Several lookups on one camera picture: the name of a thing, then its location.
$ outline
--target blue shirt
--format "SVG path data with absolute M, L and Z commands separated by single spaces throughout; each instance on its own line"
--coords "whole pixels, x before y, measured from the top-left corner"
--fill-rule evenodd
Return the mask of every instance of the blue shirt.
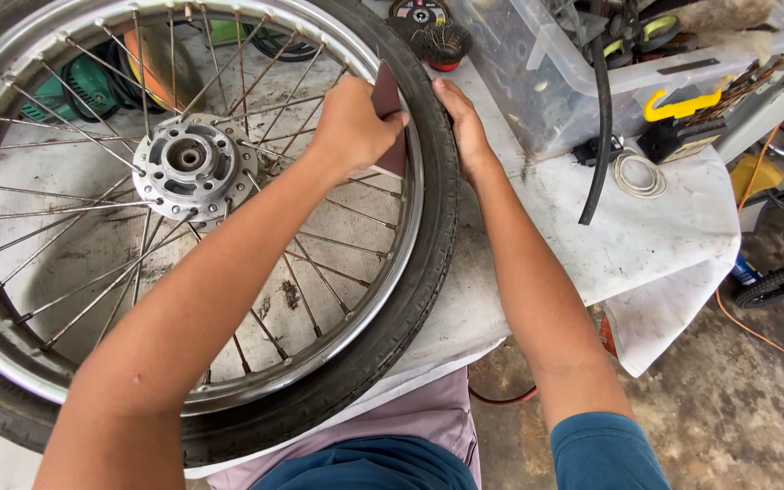
M 669 490 L 646 435 L 612 413 L 568 417 L 550 434 L 559 490 Z M 410 437 L 346 440 L 284 461 L 250 490 L 476 490 L 468 467 Z

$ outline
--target hand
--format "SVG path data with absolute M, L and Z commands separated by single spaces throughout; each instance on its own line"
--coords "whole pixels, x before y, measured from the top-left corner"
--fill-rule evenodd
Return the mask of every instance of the hand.
M 455 83 L 443 78 L 435 78 L 431 87 L 455 122 L 452 131 L 458 144 L 462 177 L 473 186 L 475 175 L 482 172 L 486 166 L 497 162 L 495 153 L 489 146 L 489 140 L 486 139 L 483 122 L 476 115 L 474 103 L 464 96 L 462 89 Z
M 371 83 L 344 77 L 326 93 L 309 150 L 321 154 L 342 179 L 374 165 L 410 120 L 404 112 L 378 118 L 371 103 L 373 92 Z

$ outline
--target wire cup brush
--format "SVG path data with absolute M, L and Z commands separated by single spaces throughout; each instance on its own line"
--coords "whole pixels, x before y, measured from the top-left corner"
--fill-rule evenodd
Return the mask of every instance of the wire cup brush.
M 471 34 L 452 21 L 430 25 L 417 33 L 429 66 L 439 72 L 452 72 L 474 45 Z

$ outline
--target person's left hand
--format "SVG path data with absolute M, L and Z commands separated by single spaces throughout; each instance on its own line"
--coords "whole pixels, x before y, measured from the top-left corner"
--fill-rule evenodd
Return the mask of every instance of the person's left hand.
M 371 103 L 373 92 L 371 83 L 344 77 L 326 93 L 308 151 L 321 154 L 342 178 L 374 165 L 410 120 L 405 112 L 378 118 Z

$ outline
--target black tire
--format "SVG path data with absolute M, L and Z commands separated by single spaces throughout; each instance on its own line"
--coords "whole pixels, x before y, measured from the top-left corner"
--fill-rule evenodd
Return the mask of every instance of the black tire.
M 784 284 L 784 267 L 765 275 L 754 284 L 746 286 L 735 296 L 734 301 L 741 308 L 757 308 L 776 303 L 783 300 L 784 295 L 774 295 L 768 298 L 762 298 L 762 296 L 776 291 L 782 284 Z
M 0 36 L 49 0 L 0 0 Z M 353 0 L 313 0 L 375 46 L 396 73 L 421 140 L 425 206 L 416 246 L 374 322 L 344 351 L 294 386 L 222 412 L 183 419 L 185 467 L 228 461 L 318 426 L 363 395 L 416 336 L 450 266 L 458 220 L 458 152 L 450 121 L 419 60 L 380 17 Z M 0 376 L 0 435 L 44 451 L 59 406 Z

